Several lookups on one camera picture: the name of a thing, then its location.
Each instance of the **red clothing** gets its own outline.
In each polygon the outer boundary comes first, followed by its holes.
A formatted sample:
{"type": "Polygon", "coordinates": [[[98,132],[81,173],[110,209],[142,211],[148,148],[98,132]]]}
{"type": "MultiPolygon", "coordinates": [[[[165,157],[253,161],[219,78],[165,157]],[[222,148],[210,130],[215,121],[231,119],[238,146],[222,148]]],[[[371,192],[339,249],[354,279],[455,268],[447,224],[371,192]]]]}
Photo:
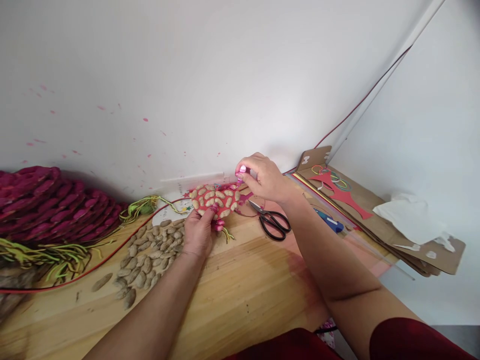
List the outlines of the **red clothing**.
{"type": "MultiPolygon", "coordinates": [[[[318,336],[296,328],[271,340],[253,345],[225,360],[302,359],[339,360],[318,336]]],[[[370,339],[371,360],[475,360],[430,326],[409,318],[391,318],[380,323],[370,339]]]]}

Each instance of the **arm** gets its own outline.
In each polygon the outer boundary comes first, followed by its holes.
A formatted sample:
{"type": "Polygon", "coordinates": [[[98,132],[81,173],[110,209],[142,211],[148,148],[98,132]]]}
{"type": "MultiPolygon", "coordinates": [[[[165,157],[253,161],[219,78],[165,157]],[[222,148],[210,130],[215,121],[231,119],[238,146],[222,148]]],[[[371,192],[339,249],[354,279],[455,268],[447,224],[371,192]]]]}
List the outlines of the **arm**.
{"type": "Polygon", "coordinates": [[[275,163],[256,153],[244,158],[237,172],[241,165],[257,173],[257,180],[249,173],[236,174],[253,193],[285,211],[328,310],[359,359],[370,358],[370,337],[382,321],[396,317],[421,321],[339,241],[275,163]]]}
{"type": "Polygon", "coordinates": [[[166,359],[177,335],[205,259],[212,249],[215,209],[185,221],[185,245],[160,281],[117,323],[84,360],[166,359]]]}

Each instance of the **white paper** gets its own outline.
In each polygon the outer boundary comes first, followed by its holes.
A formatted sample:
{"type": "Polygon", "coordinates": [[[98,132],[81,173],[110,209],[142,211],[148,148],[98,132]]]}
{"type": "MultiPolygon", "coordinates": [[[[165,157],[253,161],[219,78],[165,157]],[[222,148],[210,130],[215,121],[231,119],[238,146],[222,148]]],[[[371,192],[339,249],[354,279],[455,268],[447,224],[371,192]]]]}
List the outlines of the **white paper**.
{"type": "Polygon", "coordinates": [[[376,206],[373,211],[418,245],[440,237],[445,231],[445,226],[429,215],[427,202],[415,195],[395,193],[391,201],[376,206]]]}

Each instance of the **red paper cutout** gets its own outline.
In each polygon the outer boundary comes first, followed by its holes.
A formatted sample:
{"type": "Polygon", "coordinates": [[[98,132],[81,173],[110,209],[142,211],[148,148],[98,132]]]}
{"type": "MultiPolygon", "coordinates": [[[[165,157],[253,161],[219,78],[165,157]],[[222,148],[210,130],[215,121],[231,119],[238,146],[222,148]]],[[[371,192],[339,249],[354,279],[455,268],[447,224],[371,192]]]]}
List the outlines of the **red paper cutout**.
{"type": "Polygon", "coordinates": [[[360,214],[363,220],[366,220],[373,216],[373,214],[362,209],[360,205],[358,205],[355,200],[352,199],[352,195],[350,195],[349,191],[341,191],[338,187],[335,186],[335,184],[332,182],[330,171],[327,173],[320,173],[320,175],[316,175],[314,177],[310,177],[309,180],[321,181],[324,185],[328,185],[329,187],[331,187],[333,195],[329,196],[329,198],[339,200],[347,205],[350,205],[360,214]]]}

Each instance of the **red wire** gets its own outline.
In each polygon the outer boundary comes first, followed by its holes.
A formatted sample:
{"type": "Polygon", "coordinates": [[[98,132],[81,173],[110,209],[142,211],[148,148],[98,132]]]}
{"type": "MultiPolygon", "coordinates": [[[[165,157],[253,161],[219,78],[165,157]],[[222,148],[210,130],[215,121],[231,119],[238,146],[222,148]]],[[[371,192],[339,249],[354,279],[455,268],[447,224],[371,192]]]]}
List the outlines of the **red wire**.
{"type": "MultiPolygon", "coordinates": [[[[176,203],[176,202],[179,202],[180,200],[187,200],[187,199],[190,199],[188,197],[184,197],[184,198],[179,198],[177,200],[174,200],[172,201],[172,204],[173,203],[176,203]]],[[[50,286],[50,287],[42,287],[42,288],[30,288],[30,289],[9,289],[9,288],[0,288],[0,294],[34,294],[34,293],[42,293],[42,292],[45,292],[45,291],[48,291],[48,290],[53,290],[53,289],[58,289],[58,288],[62,288],[68,284],[71,284],[71,283],[74,283],[76,282],[77,280],[80,280],[81,278],[83,278],[84,276],[87,276],[88,274],[90,274],[92,271],[98,269],[100,266],[102,266],[103,264],[105,264],[113,255],[115,255],[131,238],[133,235],[135,235],[137,233],[137,231],[142,227],[144,226],[146,223],[148,223],[150,221],[151,218],[153,218],[160,210],[163,210],[165,209],[166,207],[168,206],[167,205],[164,205],[162,206],[161,208],[159,208],[157,211],[155,211],[147,220],[145,220],[129,237],[128,239],[126,239],[118,248],[116,248],[110,255],[108,255],[104,260],[102,260],[101,262],[99,262],[97,265],[95,265],[94,267],[92,267],[90,270],[88,270],[87,272],[84,272],[83,274],[77,276],[76,278],[70,280],[70,281],[67,281],[67,282],[64,282],[60,285],[56,285],[56,286],[50,286]]]]}
{"type": "MultiPolygon", "coordinates": [[[[404,52],[402,52],[402,54],[395,60],[395,62],[388,68],[388,70],[385,71],[385,72],[383,73],[383,75],[376,81],[375,85],[373,85],[372,88],[366,93],[366,95],[363,97],[363,99],[360,100],[360,102],[353,108],[353,110],[350,111],[350,112],[348,113],[348,115],[345,116],[345,118],[338,123],[337,126],[335,126],[332,130],[330,130],[330,131],[318,142],[318,144],[315,145],[314,149],[318,148],[319,145],[322,143],[323,140],[325,140],[331,133],[333,133],[340,125],[342,125],[342,124],[345,122],[345,120],[347,120],[347,119],[350,117],[350,115],[353,114],[353,112],[354,112],[355,110],[357,110],[357,108],[365,101],[366,98],[368,98],[368,96],[372,93],[372,91],[373,91],[373,90],[375,89],[375,87],[379,84],[379,82],[385,77],[385,75],[387,75],[387,74],[389,73],[389,71],[395,66],[395,64],[398,63],[398,62],[400,61],[400,59],[401,59],[406,53],[409,52],[409,50],[412,48],[412,46],[413,46],[413,45],[410,45],[404,52]]],[[[289,173],[289,172],[291,172],[291,171],[294,170],[294,169],[295,169],[295,167],[291,168],[291,169],[288,170],[288,171],[285,171],[283,174],[289,173]]]]}

